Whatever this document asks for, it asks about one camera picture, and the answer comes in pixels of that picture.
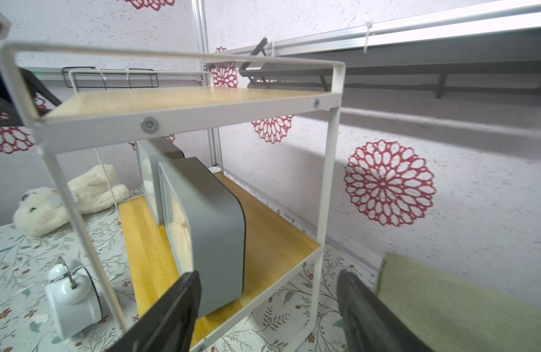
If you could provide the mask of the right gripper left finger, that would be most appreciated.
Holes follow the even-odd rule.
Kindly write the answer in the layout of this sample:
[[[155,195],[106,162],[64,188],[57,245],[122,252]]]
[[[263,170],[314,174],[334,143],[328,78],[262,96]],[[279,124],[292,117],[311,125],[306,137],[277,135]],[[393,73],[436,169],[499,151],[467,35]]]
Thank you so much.
[[[199,273],[183,274],[107,351],[189,351],[201,297]]]

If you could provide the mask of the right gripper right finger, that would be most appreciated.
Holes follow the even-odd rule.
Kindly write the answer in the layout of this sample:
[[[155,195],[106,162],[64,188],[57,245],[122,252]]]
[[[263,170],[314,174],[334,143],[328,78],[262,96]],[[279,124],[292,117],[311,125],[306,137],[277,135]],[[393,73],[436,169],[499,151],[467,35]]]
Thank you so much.
[[[430,351],[352,271],[337,280],[337,301],[348,351]]]

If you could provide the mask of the grey square alarm clock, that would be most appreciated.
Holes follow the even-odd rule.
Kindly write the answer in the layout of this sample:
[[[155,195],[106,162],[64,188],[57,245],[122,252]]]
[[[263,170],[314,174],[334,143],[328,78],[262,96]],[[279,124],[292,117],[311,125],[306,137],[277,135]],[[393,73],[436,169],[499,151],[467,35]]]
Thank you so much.
[[[142,139],[136,142],[136,155],[141,176],[141,189],[157,226],[164,225],[163,199],[160,187],[159,163],[185,158],[184,152],[166,137]]]
[[[172,253],[180,274],[199,274],[204,317],[244,292],[244,210],[198,158],[162,161],[158,169]]]

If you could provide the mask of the wooden two-tier white-frame shelf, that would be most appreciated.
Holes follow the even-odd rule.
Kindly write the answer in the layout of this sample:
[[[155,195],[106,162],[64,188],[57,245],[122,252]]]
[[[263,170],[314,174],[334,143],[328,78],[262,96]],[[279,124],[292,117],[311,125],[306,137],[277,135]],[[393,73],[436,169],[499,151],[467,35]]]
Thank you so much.
[[[220,326],[208,331],[205,324],[200,324],[203,338],[194,346],[195,351],[207,351],[209,346],[261,305],[264,300],[276,293],[301,271],[305,263],[311,261],[315,267],[310,318],[307,325],[287,346],[288,351],[296,350],[312,333],[317,320],[321,268],[327,236],[345,80],[344,63],[331,62],[333,82],[329,92],[199,87],[153,89],[146,95],[139,96],[133,89],[119,92],[99,91],[91,92],[87,97],[77,95],[60,105],[49,116],[40,117],[23,80],[21,69],[15,60],[19,53],[27,51],[169,59],[187,59],[189,53],[13,40],[0,42],[0,72],[6,88],[21,120],[34,137],[48,174],[65,202],[70,223],[98,276],[99,283],[105,292],[106,301],[122,331],[128,330],[128,324],[84,220],[75,207],[65,175],[57,161],[57,155],[171,133],[204,129],[217,130],[221,126],[269,117],[304,114],[320,110],[329,112],[317,238],[313,242],[314,249],[311,252],[304,252],[291,242],[274,243],[270,253],[273,256],[286,254],[293,261],[293,264],[276,280],[266,281],[264,290],[242,303],[237,312],[229,315]]]

